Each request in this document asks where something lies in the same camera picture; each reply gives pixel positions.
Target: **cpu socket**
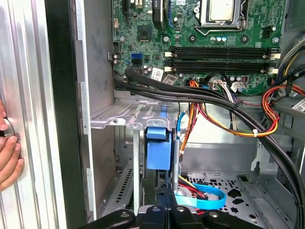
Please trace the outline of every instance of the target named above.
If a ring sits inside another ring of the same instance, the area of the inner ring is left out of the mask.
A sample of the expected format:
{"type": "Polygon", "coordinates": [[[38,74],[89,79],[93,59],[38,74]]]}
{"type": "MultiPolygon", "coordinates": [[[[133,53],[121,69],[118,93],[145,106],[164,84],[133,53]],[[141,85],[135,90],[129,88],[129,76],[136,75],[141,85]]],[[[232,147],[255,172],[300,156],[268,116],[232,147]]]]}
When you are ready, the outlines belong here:
{"type": "Polygon", "coordinates": [[[194,8],[200,28],[243,30],[246,25],[248,0],[200,0],[194,8]]]}

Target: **blue plastic latch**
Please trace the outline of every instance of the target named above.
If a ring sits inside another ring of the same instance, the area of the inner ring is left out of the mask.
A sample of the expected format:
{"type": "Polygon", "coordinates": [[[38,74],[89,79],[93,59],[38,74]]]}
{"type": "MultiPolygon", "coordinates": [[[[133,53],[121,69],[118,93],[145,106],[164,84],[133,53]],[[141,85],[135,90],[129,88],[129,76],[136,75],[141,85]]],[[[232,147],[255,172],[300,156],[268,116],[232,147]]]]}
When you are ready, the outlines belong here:
{"type": "Polygon", "coordinates": [[[150,139],[165,140],[166,129],[158,127],[148,127],[146,137],[150,139]]]}
{"type": "Polygon", "coordinates": [[[147,168],[169,170],[171,164],[172,133],[168,141],[147,143],[147,168]]]}

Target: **white connector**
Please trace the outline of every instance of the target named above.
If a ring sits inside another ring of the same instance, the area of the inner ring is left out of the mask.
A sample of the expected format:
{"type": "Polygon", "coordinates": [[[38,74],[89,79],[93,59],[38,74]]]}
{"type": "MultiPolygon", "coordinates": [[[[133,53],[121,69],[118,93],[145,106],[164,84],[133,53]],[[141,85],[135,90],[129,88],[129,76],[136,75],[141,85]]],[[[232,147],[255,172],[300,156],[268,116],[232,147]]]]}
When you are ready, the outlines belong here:
{"type": "Polygon", "coordinates": [[[218,90],[217,86],[227,86],[227,82],[223,82],[222,80],[212,80],[209,82],[209,87],[212,90],[218,90]]]}

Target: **ventilation holes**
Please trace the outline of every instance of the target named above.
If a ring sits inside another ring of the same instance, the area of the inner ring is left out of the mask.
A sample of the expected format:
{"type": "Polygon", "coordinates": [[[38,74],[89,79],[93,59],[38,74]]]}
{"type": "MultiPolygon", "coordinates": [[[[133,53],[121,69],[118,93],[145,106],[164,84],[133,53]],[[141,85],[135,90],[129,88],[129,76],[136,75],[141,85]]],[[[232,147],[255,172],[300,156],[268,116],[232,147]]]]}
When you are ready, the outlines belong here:
{"type": "Polygon", "coordinates": [[[126,187],[127,187],[127,184],[128,184],[128,182],[129,182],[129,179],[130,179],[130,177],[131,177],[131,174],[132,174],[132,168],[130,168],[130,169],[128,170],[128,173],[127,173],[127,175],[126,175],[126,177],[125,177],[125,180],[124,180],[124,182],[123,182],[123,185],[122,185],[122,188],[121,188],[121,190],[120,190],[120,193],[118,194],[118,197],[117,197],[117,199],[116,199],[116,203],[117,203],[117,202],[120,202],[120,200],[122,199],[122,197],[123,197],[123,195],[124,195],[124,192],[125,192],[125,189],[126,189],[126,187]]]}
{"type": "Polygon", "coordinates": [[[106,108],[100,114],[97,114],[92,120],[101,121],[108,116],[118,116],[125,112],[132,104],[116,104],[106,108]]]}

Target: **motherboard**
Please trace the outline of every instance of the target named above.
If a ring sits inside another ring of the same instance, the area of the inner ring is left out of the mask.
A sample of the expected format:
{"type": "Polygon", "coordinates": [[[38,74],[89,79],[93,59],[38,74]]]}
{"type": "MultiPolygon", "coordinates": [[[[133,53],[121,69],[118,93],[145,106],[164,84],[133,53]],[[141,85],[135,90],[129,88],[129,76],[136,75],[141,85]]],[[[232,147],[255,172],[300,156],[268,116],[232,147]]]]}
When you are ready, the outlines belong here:
{"type": "Polygon", "coordinates": [[[285,0],[112,0],[114,73],[210,88],[225,74],[258,94],[276,73],[284,10],[285,0]]]}

